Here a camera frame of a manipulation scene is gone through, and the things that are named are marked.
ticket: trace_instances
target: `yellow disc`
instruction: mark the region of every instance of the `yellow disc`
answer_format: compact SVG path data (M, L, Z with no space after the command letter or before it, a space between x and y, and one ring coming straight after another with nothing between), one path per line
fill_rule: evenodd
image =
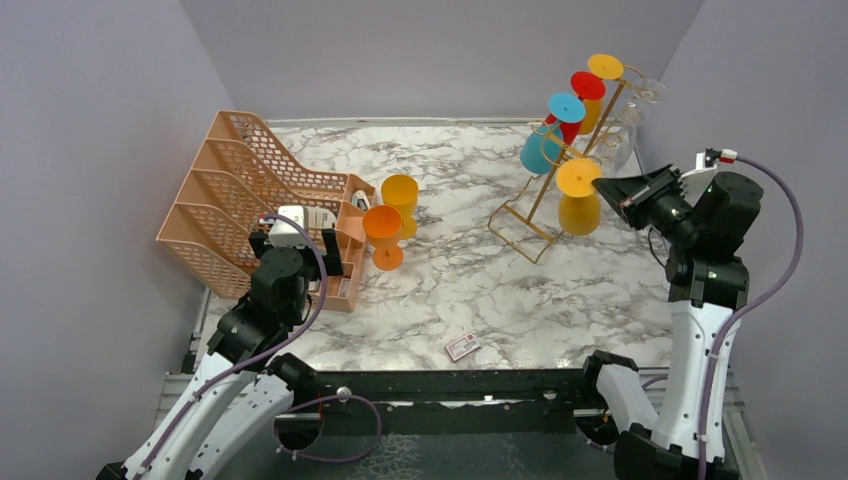
M617 80L624 75L624 65L612 55L596 53L589 57L589 71L604 80Z
M588 158L575 158L559 167L557 188L569 197L588 197L595 193L592 180L600 178L601 167Z

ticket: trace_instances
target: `gray wall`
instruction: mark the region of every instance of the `gray wall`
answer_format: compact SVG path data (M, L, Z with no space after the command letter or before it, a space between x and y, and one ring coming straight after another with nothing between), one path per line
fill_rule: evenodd
M597 52L659 76L702 0L181 0L266 118L535 117Z
M0 478L92 479L188 346L201 288L154 237L230 101L176 0L0 10Z
M743 321L731 361L771 480L845 477L846 19L844 0L705 0L640 142L650 168L734 148L777 170L801 202L801 265ZM758 292L785 269L794 237L780 190L761 185L763 212L741 250Z

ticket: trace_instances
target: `clear glass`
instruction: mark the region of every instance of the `clear glass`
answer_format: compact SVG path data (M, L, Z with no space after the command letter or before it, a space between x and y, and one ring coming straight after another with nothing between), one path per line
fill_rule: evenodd
M660 103L665 99L666 89L662 83L644 78L633 86L633 94L643 102Z
M648 119L648 106L636 97L615 106L615 118L625 125L641 125Z
M595 155L600 159L605 177L615 177L624 168L636 145L636 125L623 125L604 133L598 139Z

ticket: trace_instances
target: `red disc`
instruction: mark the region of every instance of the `red disc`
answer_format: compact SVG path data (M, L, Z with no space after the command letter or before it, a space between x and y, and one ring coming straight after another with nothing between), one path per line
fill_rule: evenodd
M584 100L600 100L607 93L604 81L594 73L577 72L571 76L571 88Z

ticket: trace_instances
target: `blue disc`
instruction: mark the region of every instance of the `blue disc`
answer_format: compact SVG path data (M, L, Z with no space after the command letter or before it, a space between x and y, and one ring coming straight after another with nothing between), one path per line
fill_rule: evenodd
M555 93L548 99L548 110L563 123L577 123L586 117L586 105L570 93Z

